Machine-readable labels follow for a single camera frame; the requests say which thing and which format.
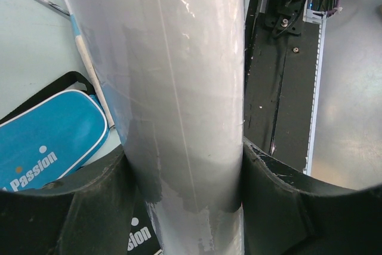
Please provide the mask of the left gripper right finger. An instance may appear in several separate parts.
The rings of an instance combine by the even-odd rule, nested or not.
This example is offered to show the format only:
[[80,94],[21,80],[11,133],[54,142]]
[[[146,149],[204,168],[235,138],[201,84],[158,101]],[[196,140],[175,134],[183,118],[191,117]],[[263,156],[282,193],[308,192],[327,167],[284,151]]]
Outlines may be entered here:
[[381,186],[332,185],[244,140],[246,254],[380,254]]

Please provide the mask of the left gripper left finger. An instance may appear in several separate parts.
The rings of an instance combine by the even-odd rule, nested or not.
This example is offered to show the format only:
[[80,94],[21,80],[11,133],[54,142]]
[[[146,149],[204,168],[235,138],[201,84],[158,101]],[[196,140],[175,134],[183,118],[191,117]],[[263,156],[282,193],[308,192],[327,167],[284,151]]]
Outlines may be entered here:
[[126,254],[133,171],[118,146],[42,189],[1,192],[1,254]]

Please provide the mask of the blue racket bag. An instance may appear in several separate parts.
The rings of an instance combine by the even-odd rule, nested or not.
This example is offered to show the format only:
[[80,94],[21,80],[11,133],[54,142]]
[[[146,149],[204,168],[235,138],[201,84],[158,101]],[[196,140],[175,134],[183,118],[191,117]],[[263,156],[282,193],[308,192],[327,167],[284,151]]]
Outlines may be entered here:
[[64,90],[49,97],[1,124],[1,188],[37,189],[75,172],[108,134],[95,96]]

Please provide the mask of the white shuttlecock tube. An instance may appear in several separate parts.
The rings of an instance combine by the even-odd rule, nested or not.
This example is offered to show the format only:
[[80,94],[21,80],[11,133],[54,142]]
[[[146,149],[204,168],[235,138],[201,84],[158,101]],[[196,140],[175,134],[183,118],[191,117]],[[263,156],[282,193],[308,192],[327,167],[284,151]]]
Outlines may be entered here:
[[165,254],[243,254],[245,0],[68,0]]

